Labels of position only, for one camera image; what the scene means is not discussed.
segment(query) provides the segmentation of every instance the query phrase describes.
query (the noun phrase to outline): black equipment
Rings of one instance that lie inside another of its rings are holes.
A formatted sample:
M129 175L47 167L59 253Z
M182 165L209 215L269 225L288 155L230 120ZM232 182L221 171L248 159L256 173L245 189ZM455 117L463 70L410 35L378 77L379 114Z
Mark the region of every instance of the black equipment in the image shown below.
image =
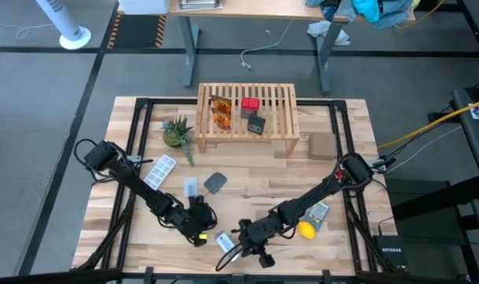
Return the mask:
M157 216L160 226L177 229L196 247L206 243L205 238L200 238L202 232L216 226L216 214L204 202L203 196L191 196L190 207L185 209L183 203L171 194L153 190L137 176L135 164L128 160L123 149L113 142L101 141L95 144L84 157L84 161L78 157L77 159L92 172L93 177L98 174L129 187L146 201L150 211ZM108 176L100 173L104 170L109 171Z
M252 222L250 219L240 220L239 229L232 230L232 233L239 233L239 244L222 257L215 269L217 271L222 270L240 252L243 257L259 255L259 262L263 268L274 266L275 261L273 257L265 251L265 245L269 240L276 234L284 238L292 238L295 235L295 226L298 224L299 218L304 215L307 209L325 197L336 194L341 190L363 190L371 182L372 175L373 172L369 165L359 154L344 155L335 165L332 173L303 196L282 202L269 210L267 217L255 222ZM384 258L372 236L355 213L353 204L349 202L346 206L349 209L347 218L351 220L364 238L366 245L378 259L383 271L387 273L402 273L388 259ZM292 234L286 236L285 233L289 230L292 230ZM227 256L230 258L220 266Z

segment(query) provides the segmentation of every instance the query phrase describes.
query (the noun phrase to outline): small box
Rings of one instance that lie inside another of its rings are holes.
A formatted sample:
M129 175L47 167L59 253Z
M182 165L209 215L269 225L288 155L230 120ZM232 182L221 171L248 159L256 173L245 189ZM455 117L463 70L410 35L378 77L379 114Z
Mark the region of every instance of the small box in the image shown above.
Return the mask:
M309 134L309 158L333 161L337 158L334 133Z
M248 118L248 131L258 135L264 132L265 118L256 115L250 115Z
M249 118L250 115L257 115L260 108L260 100L257 98L241 99L241 118Z

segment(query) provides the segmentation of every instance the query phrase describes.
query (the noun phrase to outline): brown box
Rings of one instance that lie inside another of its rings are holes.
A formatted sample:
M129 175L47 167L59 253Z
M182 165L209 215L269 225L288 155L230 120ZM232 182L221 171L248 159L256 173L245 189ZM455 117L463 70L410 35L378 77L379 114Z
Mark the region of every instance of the brown box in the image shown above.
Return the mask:
M333 161L337 158L334 133L309 134L309 158Z

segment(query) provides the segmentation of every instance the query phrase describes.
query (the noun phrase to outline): potted plant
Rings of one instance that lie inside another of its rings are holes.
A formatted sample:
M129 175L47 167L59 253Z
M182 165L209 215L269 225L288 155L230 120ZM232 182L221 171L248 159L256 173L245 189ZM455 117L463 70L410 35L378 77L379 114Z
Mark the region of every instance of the potted plant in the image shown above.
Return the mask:
M172 148L183 148L186 158L189 160L190 166L195 166L193 163L192 151L189 148L189 145L192 143L192 137L189 135L189 130L192 127L186 127L186 122L188 118L185 116L181 119L181 116L178 116L178 119L173 121L166 120L162 123L163 129L163 141L167 146Z

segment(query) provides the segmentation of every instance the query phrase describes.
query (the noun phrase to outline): white container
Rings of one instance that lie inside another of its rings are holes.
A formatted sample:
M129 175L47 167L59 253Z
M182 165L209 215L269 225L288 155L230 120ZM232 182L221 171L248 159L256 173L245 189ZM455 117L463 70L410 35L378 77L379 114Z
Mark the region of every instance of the white container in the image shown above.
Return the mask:
M169 12L169 0L118 0L127 15L165 14Z

